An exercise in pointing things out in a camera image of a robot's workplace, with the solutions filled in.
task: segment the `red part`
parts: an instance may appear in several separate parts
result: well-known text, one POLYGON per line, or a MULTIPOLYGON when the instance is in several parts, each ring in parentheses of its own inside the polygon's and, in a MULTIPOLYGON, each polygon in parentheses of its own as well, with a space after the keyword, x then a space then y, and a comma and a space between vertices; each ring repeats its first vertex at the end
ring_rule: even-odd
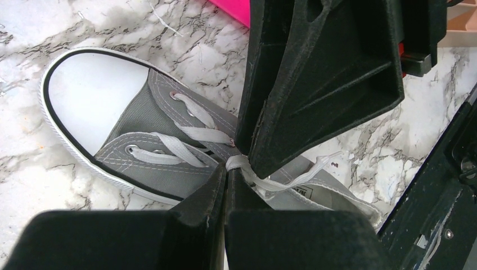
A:
POLYGON ((399 44, 399 56, 402 56, 404 53, 404 44, 401 42, 399 44))

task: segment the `white rubber toe cap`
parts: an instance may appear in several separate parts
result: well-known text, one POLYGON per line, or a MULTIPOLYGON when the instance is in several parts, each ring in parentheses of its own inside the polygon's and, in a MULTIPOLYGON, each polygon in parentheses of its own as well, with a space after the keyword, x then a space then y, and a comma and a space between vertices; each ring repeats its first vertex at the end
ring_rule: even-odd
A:
POLYGON ((51 106, 61 124, 94 156, 146 83, 149 68, 92 52, 66 55, 56 61, 60 64, 53 65, 49 83, 44 86, 51 106))

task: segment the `tongue label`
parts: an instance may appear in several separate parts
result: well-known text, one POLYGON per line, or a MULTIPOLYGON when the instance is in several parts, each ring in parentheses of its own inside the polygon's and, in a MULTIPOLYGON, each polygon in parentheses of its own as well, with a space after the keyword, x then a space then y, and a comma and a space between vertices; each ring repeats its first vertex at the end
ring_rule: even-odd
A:
POLYGON ((300 193, 303 197, 311 200, 313 189, 305 186, 299 186, 293 188, 296 192, 300 193))

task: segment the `metal screw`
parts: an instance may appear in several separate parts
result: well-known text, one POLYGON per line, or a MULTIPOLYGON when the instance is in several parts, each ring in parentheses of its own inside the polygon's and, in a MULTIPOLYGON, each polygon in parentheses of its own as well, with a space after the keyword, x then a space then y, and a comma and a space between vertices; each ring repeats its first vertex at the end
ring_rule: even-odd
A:
POLYGON ((452 238, 454 238, 454 233, 453 233, 450 229, 447 229, 447 230, 445 231, 445 238, 446 238, 446 239, 452 239, 452 238))

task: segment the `white rubber sole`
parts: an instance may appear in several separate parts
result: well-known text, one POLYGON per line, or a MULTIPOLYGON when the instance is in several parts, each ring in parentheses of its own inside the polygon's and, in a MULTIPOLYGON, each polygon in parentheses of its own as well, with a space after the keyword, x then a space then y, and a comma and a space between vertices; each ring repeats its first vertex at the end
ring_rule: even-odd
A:
POLYGON ((165 203, 165 204, 170 204, 170 205, 177 205, 180 201, 175 200, 175 199, 171 199, 171 198, 168 198, 168 197, 164 197, 164 196, 159 196, 159 195, 156 195, 152 192, 146 191, 142 188, 136 187, 135 185, 133 185, 133 184, 131 184, 131 183, 119 178, 119 177, 116 177, 112 174, 109 174, 106 171, 104 171, 103 169, 101 169, 100 167, 91 163, 90 160, 87 157, 85 157, 81 153, 81 151, 79 151, 76 148, 76 146, 67 138, 67 136, 65 134, 63 134, 63 132, 61 131, 59 126, 55 123, 52 115, 50 114, 50 112, 48 110, 48 107, 46 105, 46 101, 45 101, 45 98, 44 98, 44 86, 45 86, 44 83, 45 83, 47 74, 55 66, 55 64, 58 61, 64 59, 67 55, 69 55, 71 53, 74 53, 74 52, 90 51, 90 50, 95 50, 95 51, 99 51, 99 52, 107 52, 107 53, 112 54, 112 55, 119 55, 119 56, 122 56, 122 57, 125 57, 125 58, 128 58, 128 59, 137 61, 137 62, 141 62, 141 63, 143 63, 147 66, 150 66, 151 68, 154 68, 156 70, 161 71, 162 73, 164 73, 164 74, 170 76, 171 78, 173 78, 178 83, 184 85, 178 79, 174 78, 173 76, 171 76, 167 72, 162 71, 161 69, 157 68, 156 66, 150 64, 149 62, 143 61, 141 59, 135 58, 133 56, 127 55, 127 54, 122 53, 122 52, 113 51, 111 49, 96 48, 96 47, 82 47, 82 48, 71 49, 71 50, 59 55, 59 57, 57 57, 55 60, 53 60, 49 64, 48 68, 46 68, 46 70, 45 70, 45 72, 42 76, 42 82, 40 84, 40 89, 38 91, 38 94, 39 94, 42 113, 43 113, 43 116, 45 118, 46 123, 51 127, 53 132, 56 134, 56 136, 58 136, 60 141, 63 143, 63 145, 68 150, 68 152, 70 152, 73 155, 73 157, 76 158, 77 161, 79 161, 83 166, 89 168, 92 172, 94 172, 95 175, 104 179, 106 182, 109 182, 109 183, 113 184, 115 187, 120 188, 122 190, 132 191, 132 193, 137 194, 137 195, 142 196, 142 197, 145 197, 145 198, 150 199, 150 200, 154 200, 154 201, 158 201, 160 203, 165 203))

